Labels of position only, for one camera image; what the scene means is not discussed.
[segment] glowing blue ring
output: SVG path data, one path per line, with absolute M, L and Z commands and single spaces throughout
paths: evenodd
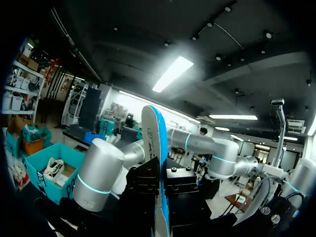
M 221 161 L 225 161 L 225 162 L 232 163 L 232 164 L 235 164 L 235 163 L 236 163 L 235 161 L 222 159 L 222 158 L 219 158 L 219 157 L 216 157 L 216 156 L 212 156 L 212 158 L 219 159 L 219 160 L 221 160 Z
M 293 189 L 294 191 L 303 194 L 301 191 L 298 191 L 293 185 L 291 185 L 290 182 L 287 182 L 287 184 L 288 184 L 288 185 L 291 187 L 291 189 Z
M 143 157 L 144 157 L 144 159 L 145 159 L 145 151 L 144 151 L 144 149 L 143 149 L 142 146 L 139 145 L 138 143 L 135 143 L 135 144 L 138 145 L 138 146 L 142 149 L 142 151 L 143 151 Z
M 109 193 L 111 192 L 111 191 L 108 191 L 108 192 L 106 192 L 106 191 L 99 191 L 99 190 L 96 190 L 96 189 L 90 187 L 89 185 L 87 185 L 87 184 L 80 178 L 79 174 L 78 174 L 78 178 L 79 178 L 80 182 L 82 182 L 83 185 L 85 185 L 88 189 L 90 189 L 90 190 L 92 190 L 92 191 L 94 191 L 94 192 L 96 192 L 96 193 L 99 193 L 99 194 L 109 194 Z
M 186 140 L 186 143 L 185 143 L 185 145 L 184 145 L 184 148 L 187 150 L 187 145 L 188 145 L 188 140 L 189 140 L 189 137 L 191 136 L 191 132 L 190 132 L 190 134 L 188 135 L 188 137 L 187 137 L 187 140 Z

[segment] ceiling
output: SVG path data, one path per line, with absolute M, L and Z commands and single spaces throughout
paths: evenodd
M 223 10 L 228 5 L 231 12 Z M 311 68 L 306 49 L 290 24 L 264 0 L 98 0 L 93 4 L 65 0 L 56 11 L 102 82 L 193 117 L 258 117 L 252 122 L 215 121 L 234 133 L 269 138 L 270 101 L 276 98 L 285 99 L 289 119 L 305 120 L 307 127 L 312 123 L 316 83 L 307 87 Z M 197 41 L 191 40 L 209 19 L 213 27 L 200 32 Z M 264 30 L 273 37 L 267 39 Z M 221 61 L 216 54 L 222 55 Z M 178 56 L 194 66 L 162 93 L 153 92 Z M 304 136 L 298 136 L 298 143 L 304 143 Z

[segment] teal storage box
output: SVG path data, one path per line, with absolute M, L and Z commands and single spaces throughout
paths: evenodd
M 65 164 L 74 168 L 74 171 L 70 174 L 62 187 L 52 183 L 43 175 L 43 171 L 46 169 L 51 157 L 54 159 L 61 158 Z M 62 143 L 57 143 L 26 157 L 25 164 L 31 183 L 38 190 L 42 191 L 49 199 L 59 205 L 61 198 L 73 198 L 75 180 L 82 165 L 83 158 L 84 154 L 77 152 Z

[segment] shoe in bin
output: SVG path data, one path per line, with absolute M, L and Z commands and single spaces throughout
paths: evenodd
M 58 179 L 58 176 L 64 171 L 64 169 L 65 165 L 62 159 L 54 159 L 51 157 L 46 169 L 44 170 L 44 176 L 51 182 L 55 183 Z

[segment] white storage bin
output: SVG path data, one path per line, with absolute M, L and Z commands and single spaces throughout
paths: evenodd
M 16 77 L 15 87 L 20 88 L 24 78 L 17 75 L 14 75 L 14 77 Z
M 27 79 L 24 79 L 23 82 L 22 82 L 22 85 L 21 85 L 21 89 L 29 90 L 29 84 L 30 84 L 30 81 L 27 80 Z
M 11 109 L 15 111 L 19 111 L 21 108 L 21 104 L 22 104 L 22 97 L 13 96 Z
M 12 99 L 12 94 L 10 92 L 6 92 L 3 95 L 2 110 L 10 110 L 11 99 Z

